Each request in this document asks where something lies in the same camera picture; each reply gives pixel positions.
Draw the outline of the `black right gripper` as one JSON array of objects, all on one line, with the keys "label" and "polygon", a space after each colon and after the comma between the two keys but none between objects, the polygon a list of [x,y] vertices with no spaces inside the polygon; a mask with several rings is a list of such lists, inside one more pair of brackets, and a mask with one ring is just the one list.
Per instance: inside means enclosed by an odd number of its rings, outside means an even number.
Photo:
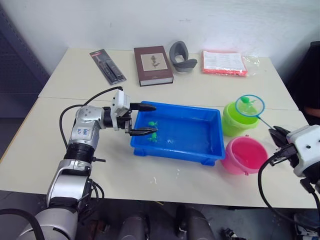
[{"label": "black right gripper", "polygon": [[274,144],[279,147],[279,153],[292,153],[293,152],[293,144],[287,141],[288,130],[280,127],[274,126],[273,128],[269,128],[268,132],[274,142]]}]

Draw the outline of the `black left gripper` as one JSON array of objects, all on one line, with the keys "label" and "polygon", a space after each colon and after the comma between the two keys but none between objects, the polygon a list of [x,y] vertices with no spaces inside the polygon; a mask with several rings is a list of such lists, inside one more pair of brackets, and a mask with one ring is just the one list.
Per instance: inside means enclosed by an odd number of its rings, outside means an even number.
[{"label": "black left gripper", "polygon": [[139,112],[152,112],[155,111],[157,108],[154,105],[150,105],[143,102],[136,102],[136,103],[129,103],[128,109],[122,109],[120,113],[117,114],[116,122],[117,127],[119,129],[124,130],[126,134],[130,136],[145,136],[156,133],[158,131],[157,128],[139,128],[139,129],[132,129],[132,111],[139,111]]}]

